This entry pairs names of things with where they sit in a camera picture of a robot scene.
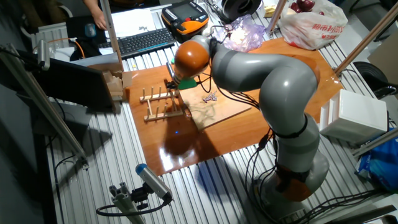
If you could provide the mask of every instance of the white plastic bag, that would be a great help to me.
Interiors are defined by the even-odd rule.
[[[288,44],[309,50],[319,49],[342,33],[348,22],[343,10],[327,0],[314,1],[311,12],[297,14],[287,14],[295,1],[286,3],[278,25]]]

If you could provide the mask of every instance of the white box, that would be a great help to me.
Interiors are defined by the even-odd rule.
[[[387,131],[386,103],[340,90],[321,108],[320,133],[355,144]]]

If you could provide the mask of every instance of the metal rod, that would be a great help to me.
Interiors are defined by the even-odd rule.
[[[337,77],[340,73],[362,52],[365,47],[398,15],[398,2],[387,12],[380,22],[374,26],[369,34],[355,47],[355,49],[342,61],[342,63],[335,69]]]
[[[7,50],[18,55],[17,50],[12,45],[8,45]],[[85,160],[87,158],[85,151],[65,124],[57,110],[51,105],[43,89],[37,83],[37,80],[30,72],[25,71],[25,66],[20,59],[6,53],[0,53],[0,58],[14,75],[16,80],[25,89],[27,94],[32,98],[33,102],[41,110],[44,116],[48,119],[54,129],[58,132],[62,140],[71,147],[72,151],[76,155]]]
[[[109,38],[111,39],[113,52],[116,52],[118,54],[119,63],[122,65],[122,70],[123,70],[122,57],[120,55],[118,38],[116,37],[116,32],[113,26],[112,13],[111,13],[111,8],[109,6],[109,1],[108,0],[99,0],[99,1],[101,2],[101,8],[104,12],[106,29],[108,30]]]
[[[279,0],[278,5],[276,5],[274,15],[272,16],[271,21],[269,22],[268,27],[266,28],[267,34],[271,33],[274,30],[276,23],[278,22],[279,17],[282,14],[282,10],[284,9],[286,2],[287,0]]]
[[[354,157],[358,157],[362,154],[364,154],[365,152],[368,152],[369,150],[374,149],[375,147],[380,146],[381,144],[390,141],[391,139],[394,139],[398,136],[398,128],[395,128],[392,131],[389,131],[386,134],[383,134],[382,136],[380,136],[379,138],[377,138],[376,140],[371,141],[370,143],[362,146],[361,148],[355,150],[355,152],[353,153]]]

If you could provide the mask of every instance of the gray robot arm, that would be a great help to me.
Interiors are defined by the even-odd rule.
[[[309,114],[304,113],[318,85],[312,69],[306,63],[284,55],[248,54],[226,49],[221,44],[210,47],[210,40],[202,36],[195,36],[190,41],[199,43],[209,53],[211,73],[220,88],[228,91],[260,89],[261,113],[277,135],[277,169],[282,167],[305,177],[301,180],[305,186],[300,187],[306,192],[295,192],[295,186],[287,186],[284,190],[293,189],[287,195],[286,191],[275,190],[277,183],[285,177],[274,174],[265,184],[273,189],[267,189],[268,196],[264,199],[276,202],[285,198],[298,202],[309,197],[322,184],[329,167],[325,156],[317,151],[318,126]]]

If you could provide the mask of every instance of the small metal part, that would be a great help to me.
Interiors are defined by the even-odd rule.
[[[217,96],[216,96],[217,90],[214,93],[210,93],[206,98],[203,99],[203,101],[205,103],[207,103],[207,101],[217,101]]]
[[[174,77],[174,71],[170,63],[166,62],[167,70],[169,71],[170,76]]]
[[[37,44],[37,63],[42,67],[43,71],[50,68],[50,50],[49,43],[39,40]]]

